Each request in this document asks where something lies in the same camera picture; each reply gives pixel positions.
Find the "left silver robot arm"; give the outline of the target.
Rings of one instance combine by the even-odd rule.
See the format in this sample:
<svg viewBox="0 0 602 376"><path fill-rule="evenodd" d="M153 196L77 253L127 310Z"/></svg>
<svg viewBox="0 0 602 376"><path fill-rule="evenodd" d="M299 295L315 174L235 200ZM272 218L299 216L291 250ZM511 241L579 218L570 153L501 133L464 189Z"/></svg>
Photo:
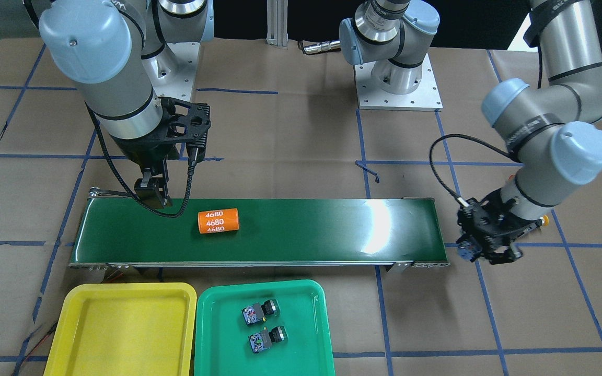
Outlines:
<svg viewBox="0 0 602 376"><path fill-rule="evenodd" d="M602 171L602 58L589 1L530 1L525 40L541 50L549 85L512 78L485 97L482 113L523 166L481 200L449 193L459 203L462 259L490 264L521 258L514 241L544 224L544 216ZM375 62L371 77L384 91L416 89L421 64L439 26L423 1L368 1L341 22L339 41L353 66Z"/></svg>

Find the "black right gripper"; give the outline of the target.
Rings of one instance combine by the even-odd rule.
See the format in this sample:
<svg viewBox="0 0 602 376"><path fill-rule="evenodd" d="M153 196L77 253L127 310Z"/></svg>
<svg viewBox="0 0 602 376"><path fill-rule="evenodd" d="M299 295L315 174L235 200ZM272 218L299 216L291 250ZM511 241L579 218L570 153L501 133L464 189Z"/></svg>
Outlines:
<svg viewBox="0 0 602 376"><path fill-rule="evenodd" d="M194 168L205 157L207 133L211 127L210 105L177 99L162 99L162 117L148 135L133 140L112 136L123 154L136 163L142 177L134 190L144 204L153 209L172 206L168 192L165 160L178 160L176 144L186 143L189 167Z"/></svg>

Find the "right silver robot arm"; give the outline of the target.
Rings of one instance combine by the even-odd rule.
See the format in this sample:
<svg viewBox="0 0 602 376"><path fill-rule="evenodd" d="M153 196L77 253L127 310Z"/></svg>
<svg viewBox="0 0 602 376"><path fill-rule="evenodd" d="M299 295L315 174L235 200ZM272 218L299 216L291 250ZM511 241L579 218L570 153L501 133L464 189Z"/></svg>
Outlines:
<svg viewBox="0 0 602 376"><path fill-rule="evenodd" d="M214 36L212 1L0 1L0 40L41 37L84 98L124 196L158 216L172 206L168 160L186 146L189 200L210 106L189 102L194 69L176 49Z"/></svg>

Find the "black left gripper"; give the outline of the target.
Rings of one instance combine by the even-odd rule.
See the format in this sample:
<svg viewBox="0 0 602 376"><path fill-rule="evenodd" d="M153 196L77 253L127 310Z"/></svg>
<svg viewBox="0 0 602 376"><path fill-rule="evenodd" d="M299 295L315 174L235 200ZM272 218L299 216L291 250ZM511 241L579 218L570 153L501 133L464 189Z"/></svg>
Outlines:
<svg viewBox="0 0 602 376"><path fill-rule="evenodd" d="M523 257L523 251L516 239L536 229L535 220L521 219L511 214L515 199L503 203L500 190L492 191L480 202L468 200L468 206L458 211L458 224L462 236L457 240L475 241L482 247L482 258L491 265L516 262Z"/></svg>

